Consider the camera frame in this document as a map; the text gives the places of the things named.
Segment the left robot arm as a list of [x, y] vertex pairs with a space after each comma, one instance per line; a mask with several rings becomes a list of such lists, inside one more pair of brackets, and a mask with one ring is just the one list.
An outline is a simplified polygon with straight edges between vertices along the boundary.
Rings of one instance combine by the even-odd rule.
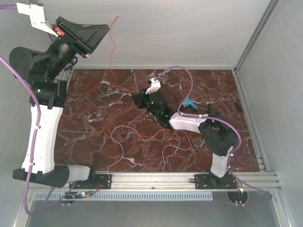
[[95, 171], [82, 165], [58, 165], [54, 146], [58, 123], [63, 113], [67, 81], [58, 79], [71, 69], [78, 57], [88, 58], [109, 32], [106, 24], [81, 25], [57, 18], [57, 38], [44, 51], [16, 47], [9, 55], [14, 76], [20, 78], [30, 93], [31, 130], [27, 154], [13, 178], [61, 188], [66, 183], [81, 182], [86, 188], [97, 184]]

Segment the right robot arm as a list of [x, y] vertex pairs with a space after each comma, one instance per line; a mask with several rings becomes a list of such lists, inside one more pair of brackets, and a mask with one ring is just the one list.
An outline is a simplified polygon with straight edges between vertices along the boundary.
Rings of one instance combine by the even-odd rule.
[[196, 189], [236, 189], [236, 179], [228, 172], [230, 155], [235, 143], [241, 139], [237, 130], [219, 113], [187, 114], [171, 109], [160, 92], [147, 94], [143, 89], [133, 95], [132, 100], [139, 109], [146, 109], [149, 117], [162, 128], [186, 130], [199, 133], [213, 153], [210, 173], [196, 174], [191, 182]]

